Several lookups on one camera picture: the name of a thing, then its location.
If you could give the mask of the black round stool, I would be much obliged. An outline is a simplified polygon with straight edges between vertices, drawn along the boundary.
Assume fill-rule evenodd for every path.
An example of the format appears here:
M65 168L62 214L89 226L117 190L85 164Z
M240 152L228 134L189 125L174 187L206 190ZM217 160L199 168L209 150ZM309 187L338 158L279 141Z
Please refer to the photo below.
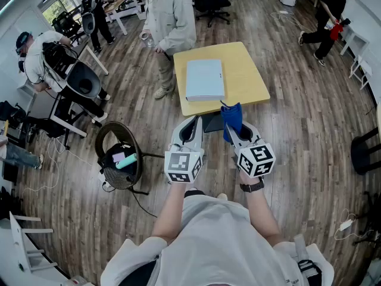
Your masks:
M380 142L373 147L368 147L367 140L379 135ZM363 136L355 137L351 143L351 161L355 171L359 175L364 175L367 172L381 168L381 159L377 162L370 163L370 155L381 150L381 134L378 127L372 129Z

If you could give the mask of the grey top desk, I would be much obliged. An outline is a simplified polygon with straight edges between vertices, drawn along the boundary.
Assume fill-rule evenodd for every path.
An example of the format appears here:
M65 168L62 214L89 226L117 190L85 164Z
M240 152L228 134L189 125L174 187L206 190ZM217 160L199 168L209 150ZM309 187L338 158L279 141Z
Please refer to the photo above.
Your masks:
M69 132L78 134L81 138L87 137L85 131L74 125L79 118L87 115L86 111L80 110L79 105L69 101L70 105L68 108L63 109L63 112L58 116L58 105L63 100L61 95L57 95L53 91L51 94L48 91L37 92L28 80L26 80L23 85L19 86L18 90L24 91L32 97L27 108L27 112L31 117L51 120L67 129Z

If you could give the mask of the light blue board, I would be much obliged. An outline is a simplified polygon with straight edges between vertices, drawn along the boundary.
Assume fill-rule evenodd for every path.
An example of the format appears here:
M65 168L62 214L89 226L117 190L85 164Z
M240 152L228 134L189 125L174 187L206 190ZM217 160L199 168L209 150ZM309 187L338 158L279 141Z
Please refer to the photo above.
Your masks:
M225 99L221 60L188 61L186 69L186 99L220 101Z

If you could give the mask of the blue cloth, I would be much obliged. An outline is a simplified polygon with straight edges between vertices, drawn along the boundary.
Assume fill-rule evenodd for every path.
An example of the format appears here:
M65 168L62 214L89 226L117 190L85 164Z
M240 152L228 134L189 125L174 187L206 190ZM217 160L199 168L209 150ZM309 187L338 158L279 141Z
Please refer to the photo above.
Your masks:
M226 142L229 142L230 139L228 136L227 125L237 130L238 133L241 132L243 121L242 106L239 102L233 106L229 106L225 104L223 101L221 101L221 103L221 116L224 122L223 138Z

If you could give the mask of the black metal stand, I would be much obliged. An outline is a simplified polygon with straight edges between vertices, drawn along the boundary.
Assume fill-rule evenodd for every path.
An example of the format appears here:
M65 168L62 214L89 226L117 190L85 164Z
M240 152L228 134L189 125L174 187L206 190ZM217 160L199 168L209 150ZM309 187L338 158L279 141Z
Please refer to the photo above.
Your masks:
M368 210L359 215L358 220L366 218L366 225L360 232L360 240L354 241L352 245L363 242L378 245L381 244L381 194L371 195L368 191L363 194L367 197Z

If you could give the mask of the person's white shirt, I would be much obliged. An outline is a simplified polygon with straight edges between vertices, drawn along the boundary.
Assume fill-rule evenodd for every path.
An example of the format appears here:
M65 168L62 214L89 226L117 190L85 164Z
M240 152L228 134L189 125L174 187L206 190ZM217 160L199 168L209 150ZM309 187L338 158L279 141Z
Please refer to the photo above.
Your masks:
M246 208L206 195L186 197L181 231L172 243L126 240L108 262L101 286L308 286L295 244L270 245L251 225Z

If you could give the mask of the white wooden chair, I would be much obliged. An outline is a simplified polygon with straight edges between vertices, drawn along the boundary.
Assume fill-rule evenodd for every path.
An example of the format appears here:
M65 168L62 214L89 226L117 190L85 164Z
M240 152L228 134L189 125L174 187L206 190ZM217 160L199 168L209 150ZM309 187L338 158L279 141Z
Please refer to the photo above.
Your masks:
M373 75L371 66L363 56L358 55L355 57L354 62L350 67L349 78L354 76L357 80L359 80L361 83L360 89L363 90L368 84L368 79L366 78L367 75Z

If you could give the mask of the white side table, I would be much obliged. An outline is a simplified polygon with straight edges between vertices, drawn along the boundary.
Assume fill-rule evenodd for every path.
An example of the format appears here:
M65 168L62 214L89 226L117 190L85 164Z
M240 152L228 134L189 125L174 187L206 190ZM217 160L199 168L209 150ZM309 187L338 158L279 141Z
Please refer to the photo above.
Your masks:
M343 28L342 40L344 46L340 52L343 56L347 51L351 51L355 56L363 54L369 45L369 40L358 33L357 29L352 29L350 26Z

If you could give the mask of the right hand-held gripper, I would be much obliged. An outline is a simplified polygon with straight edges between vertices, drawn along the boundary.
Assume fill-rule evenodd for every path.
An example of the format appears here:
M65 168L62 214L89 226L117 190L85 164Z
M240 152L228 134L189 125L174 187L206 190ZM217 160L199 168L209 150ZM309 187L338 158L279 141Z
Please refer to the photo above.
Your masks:
M249 178L264 176L272 171L276 156L255 126L243 122L240 134L230 125L225 128L235 152L233 161L239 171L243 171Z

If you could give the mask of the person's right forearm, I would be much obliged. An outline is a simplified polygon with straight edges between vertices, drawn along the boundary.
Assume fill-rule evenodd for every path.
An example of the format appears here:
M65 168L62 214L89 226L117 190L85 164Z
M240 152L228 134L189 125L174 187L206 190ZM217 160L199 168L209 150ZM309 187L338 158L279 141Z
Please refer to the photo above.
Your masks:
M249 178L240 171L240 184L256 184L258 178ZM276 219L267 203L264 189L252 193L245 192L246 202L249 210L251 225L265 238L271 246L283 241Z

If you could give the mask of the red cloth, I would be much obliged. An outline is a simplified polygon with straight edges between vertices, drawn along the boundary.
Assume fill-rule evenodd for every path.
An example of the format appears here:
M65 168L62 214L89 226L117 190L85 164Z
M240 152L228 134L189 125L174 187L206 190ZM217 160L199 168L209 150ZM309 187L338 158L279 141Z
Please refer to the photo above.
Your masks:
M343 32L343 26L336 22L335 25L330 30L330 38L333 41L336 41L339 37L339 34Z

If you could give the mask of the wooden top desk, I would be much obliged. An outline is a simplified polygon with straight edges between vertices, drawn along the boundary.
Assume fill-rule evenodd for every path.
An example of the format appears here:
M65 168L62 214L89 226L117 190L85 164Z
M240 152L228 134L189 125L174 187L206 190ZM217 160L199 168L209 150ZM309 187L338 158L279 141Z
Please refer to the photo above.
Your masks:
M139 0L116 0L115 2L109 4L107 7L105 7L105 13L107 18L110 20L110 22L116 21L118 26L120 27L123 35L127 35L127 30L124 26L124 24L121 21L122 18L122 11L117 11L117 9L122 6L123 4L127 4L127 10L131 10L132 14L136 14L139 18L142 15L142 2L139 2Z

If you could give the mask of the teal cylindrical bottle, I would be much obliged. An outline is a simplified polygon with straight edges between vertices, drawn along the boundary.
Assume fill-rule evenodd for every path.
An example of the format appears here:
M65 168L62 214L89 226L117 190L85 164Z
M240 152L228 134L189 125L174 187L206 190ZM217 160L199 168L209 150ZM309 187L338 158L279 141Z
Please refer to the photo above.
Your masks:
M133 153L131 155L129 155L128 157L118 161L116 164L115 164L115 167L117 169L123 169L131 164L133 164L134 162L136 162L138 159L138 156L136 153Z

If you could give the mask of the window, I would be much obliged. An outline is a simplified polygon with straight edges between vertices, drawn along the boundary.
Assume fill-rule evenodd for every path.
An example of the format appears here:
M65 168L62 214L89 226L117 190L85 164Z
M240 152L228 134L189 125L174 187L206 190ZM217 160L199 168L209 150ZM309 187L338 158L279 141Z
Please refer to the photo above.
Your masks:
M47 22L52 25L52 22L63 12L71 12L76 8L73 0L56 0L45 11L42 12Z

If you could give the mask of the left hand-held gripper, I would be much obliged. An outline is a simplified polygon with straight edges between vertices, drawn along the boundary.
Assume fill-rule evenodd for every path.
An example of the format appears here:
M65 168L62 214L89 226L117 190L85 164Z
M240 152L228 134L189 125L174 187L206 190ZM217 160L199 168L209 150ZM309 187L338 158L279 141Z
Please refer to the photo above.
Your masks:
M202 139L201 116L192 116L174 129L172 143L164 156L164 172L170 182L186 184L195 182L203 166Z

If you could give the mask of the person's left forearm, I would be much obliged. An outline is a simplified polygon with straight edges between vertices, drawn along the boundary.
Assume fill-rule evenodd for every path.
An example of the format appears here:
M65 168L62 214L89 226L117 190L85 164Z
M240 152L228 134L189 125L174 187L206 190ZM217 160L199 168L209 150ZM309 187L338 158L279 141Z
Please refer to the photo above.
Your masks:
M201 192L196 188L186 190L186 184L180 182L173 182L170 185L164 205L154 223L151 237L161 238L167 245L170 245L176 239L181 230L186 191L189 193Z

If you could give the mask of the black wristwatch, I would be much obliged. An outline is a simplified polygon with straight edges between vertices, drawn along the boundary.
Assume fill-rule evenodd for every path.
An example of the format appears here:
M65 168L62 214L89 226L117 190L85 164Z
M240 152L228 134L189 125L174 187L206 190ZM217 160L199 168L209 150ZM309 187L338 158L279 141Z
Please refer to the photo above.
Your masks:
M262 178L258 178L258 182L256 184L240 184L239 186L243 192L252 193L263 189L264 182Z

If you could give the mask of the black table base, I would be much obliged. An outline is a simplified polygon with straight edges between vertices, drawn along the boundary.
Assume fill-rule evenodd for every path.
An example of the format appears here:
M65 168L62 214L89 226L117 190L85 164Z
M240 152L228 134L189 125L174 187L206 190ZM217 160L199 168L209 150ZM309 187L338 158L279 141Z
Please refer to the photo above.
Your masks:
M204 133L224 130L224 120L220 111L203 114L201 118Z

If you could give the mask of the brown wicker chair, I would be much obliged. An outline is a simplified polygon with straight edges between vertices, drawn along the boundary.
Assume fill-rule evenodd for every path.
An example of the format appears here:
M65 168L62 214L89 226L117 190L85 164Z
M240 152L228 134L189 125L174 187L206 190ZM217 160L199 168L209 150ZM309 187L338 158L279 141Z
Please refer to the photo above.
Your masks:
M142 152L132 132L124 124L120 122L116 122L116 121L112 121L112 122L108 122L104 124L103 127L100 129L95 140L95 152L96 152L96 155L98 156L98 164L100 166L99 180L101 181L102 189L106 192L112 192L116 190L115 188L111 187L110 185L106 183L104 175L101 172L101 165L99 163L100 159L109 150L109 149L107 150L104 149L104 140L109 134L113 134L116 137L117 139L116 144L118 143L130 144L135 147L138 154L138 172L139 172L138 181L140 180L140 177L142 176L142 173L143 173L143 158L145 156L163 158L163 156L161 155ZM133 194L148 195L147 192L137 191L134 189L134 186L138 183L138 181L127 190L132 192Z

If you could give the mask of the grey backpack shell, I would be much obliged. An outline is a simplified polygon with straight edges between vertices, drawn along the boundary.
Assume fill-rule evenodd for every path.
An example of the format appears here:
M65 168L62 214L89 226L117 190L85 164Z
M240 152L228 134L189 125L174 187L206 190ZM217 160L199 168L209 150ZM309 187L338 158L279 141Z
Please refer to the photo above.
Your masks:
M69 88L85 98L96 98L102 88L96 73L81 61L77 61L72 66L66 82Z
M95 19L93 11L96 7L95 0L82 0L81 16L83 30L87 35L91 35L95 29Z

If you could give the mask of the black backpack rig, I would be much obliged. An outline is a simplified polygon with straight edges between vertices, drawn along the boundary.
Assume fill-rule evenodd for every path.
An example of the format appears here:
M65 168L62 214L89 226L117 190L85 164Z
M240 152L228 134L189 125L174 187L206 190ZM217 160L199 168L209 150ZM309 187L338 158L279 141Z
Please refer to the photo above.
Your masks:
M62 79L67 77L69 67L74 65L78 59L76 51L58 42L44 42L42 54L44 62Z

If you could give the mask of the clear glass jar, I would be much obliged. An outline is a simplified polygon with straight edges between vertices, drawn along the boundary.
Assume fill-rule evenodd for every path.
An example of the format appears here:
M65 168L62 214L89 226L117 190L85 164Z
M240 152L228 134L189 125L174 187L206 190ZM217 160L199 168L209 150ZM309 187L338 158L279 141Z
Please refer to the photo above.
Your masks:
M154 39L153 39L151 32L149 30L143 30L140 33L140 39L147 48L154 48L155 47Z

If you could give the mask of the black bag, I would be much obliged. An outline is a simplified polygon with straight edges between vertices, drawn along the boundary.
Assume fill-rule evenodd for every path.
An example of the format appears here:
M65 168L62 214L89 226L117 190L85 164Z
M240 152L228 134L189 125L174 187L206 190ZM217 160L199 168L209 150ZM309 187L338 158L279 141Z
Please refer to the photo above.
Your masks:
M121 152L124 152L126 157L133 153L137 153L133 145L118 143L105 153L99 163L101 165L101 172L108 185L115 189L128 189L138 181L138 159L136 162L123 169L117 169L115 167L116 163L113 162L112 155Z

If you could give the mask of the dark top white-leg table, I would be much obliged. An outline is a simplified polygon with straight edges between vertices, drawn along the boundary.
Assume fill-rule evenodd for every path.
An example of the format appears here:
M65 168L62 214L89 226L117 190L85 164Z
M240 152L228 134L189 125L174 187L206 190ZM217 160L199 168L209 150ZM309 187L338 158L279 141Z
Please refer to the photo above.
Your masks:
M102 69L104 72L104 75L108 76L109 71L106 69L106 67L102 64L102 62L99 60L97 55L94 53L94 51L89 46L90 37L86 36L84 38L80 38L77 41L73 41L71 43L73 50L77 53L78 59L81 59L82 56L85 53L89 53L92 59L97 63L98 66Z

